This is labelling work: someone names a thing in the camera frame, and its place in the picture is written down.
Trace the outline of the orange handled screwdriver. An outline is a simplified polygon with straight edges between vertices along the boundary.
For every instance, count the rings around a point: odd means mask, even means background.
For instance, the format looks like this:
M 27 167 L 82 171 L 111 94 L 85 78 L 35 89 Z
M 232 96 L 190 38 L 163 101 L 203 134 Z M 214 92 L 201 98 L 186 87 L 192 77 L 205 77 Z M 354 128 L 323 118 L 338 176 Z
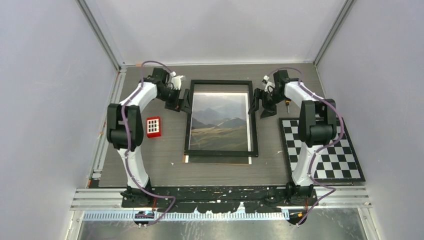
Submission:
M 291 103 L 290 100 L 285 100 L 285 106 L 286 106 L 286 110 L 288 114 L 290 113 L 290 103 Z

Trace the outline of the landscape photo print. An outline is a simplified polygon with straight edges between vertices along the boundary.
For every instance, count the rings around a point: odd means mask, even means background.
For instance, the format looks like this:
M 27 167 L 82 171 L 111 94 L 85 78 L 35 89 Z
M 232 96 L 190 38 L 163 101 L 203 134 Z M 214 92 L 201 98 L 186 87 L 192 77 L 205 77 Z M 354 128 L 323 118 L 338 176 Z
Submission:
M 193 94 L 189 150 L 251 151 L 247 91 Z

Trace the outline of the black picture frame with photo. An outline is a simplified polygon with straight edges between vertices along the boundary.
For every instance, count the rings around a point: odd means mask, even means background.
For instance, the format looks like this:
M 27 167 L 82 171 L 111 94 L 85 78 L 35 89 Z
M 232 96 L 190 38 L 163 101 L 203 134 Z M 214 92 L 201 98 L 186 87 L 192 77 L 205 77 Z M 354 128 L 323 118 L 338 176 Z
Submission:
M 256 117 L 254 114 L 249 115 L 248 111 L 253 98 L 253 84 L 249 80 L 200 80 L 194 79 L 190 83 L 190 103 L 193 107 L 194 92 L 244 92 L 248 93 L 248 109 L 247 115 L 250 120 L 250 151 L 218 151 L 218 150 L 189 150 L 189 131 L 191 126 L 191 115 L 187 115 L 186 130 L 184 140 L 184 154 L 189 156 L 223 156 L 223 157 L 258 157 L 258 134 Z

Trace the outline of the brown fibreboard backing board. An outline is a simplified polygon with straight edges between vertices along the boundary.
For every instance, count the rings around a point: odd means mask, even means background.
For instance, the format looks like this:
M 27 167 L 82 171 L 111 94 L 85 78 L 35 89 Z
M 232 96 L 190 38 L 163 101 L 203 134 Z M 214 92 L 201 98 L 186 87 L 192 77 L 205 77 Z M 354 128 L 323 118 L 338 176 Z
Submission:
M 214 164 L 214 165 L 251 165 L 250 156 L 195 156 L 185 155 L 182 159 L 187 164 Z

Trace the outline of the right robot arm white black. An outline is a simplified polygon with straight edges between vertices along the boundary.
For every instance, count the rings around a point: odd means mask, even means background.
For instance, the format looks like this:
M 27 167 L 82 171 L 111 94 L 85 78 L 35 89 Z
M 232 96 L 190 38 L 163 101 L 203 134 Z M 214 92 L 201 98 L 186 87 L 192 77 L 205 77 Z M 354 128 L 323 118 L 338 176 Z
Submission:
M 269 196 L 272 203 L 285 200 L 291 205 L 299 205 L 312 197 L 314 174 L 321 151 L 328 148 L 337 134 L 336 104 L 308 89 L 299 78 L 290 78 L 286 67 L 265 75 L 263 88 L 256 88 L 249 113 L 254 114 L 263 108 L 260 118 L 277 114 L 277 104 L 283 101 L 295 103 L 300 108 L 298 137 L 301 142 L 297 165 L 283 191 L 283 196 Z

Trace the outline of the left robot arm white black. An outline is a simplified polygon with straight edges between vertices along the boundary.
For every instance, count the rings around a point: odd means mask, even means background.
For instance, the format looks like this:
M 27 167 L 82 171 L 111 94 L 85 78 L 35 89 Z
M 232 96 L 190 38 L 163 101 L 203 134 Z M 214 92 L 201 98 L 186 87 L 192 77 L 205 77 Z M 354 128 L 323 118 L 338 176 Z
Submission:
M 122 158 L 127 186 L 121 193 L 125 203 L 148 207 L 158 195 L 151 192 L 150 177 L 143 163 L 141 145 L 145 136 L 141 113 L 154 99 L 175 112 L 191 112 L 189 90 L 180 98 L 184 75 L 155 67 L 148 77 L 142 77 L 135 90 L 119 103 L 107 107 L 106 138 Z

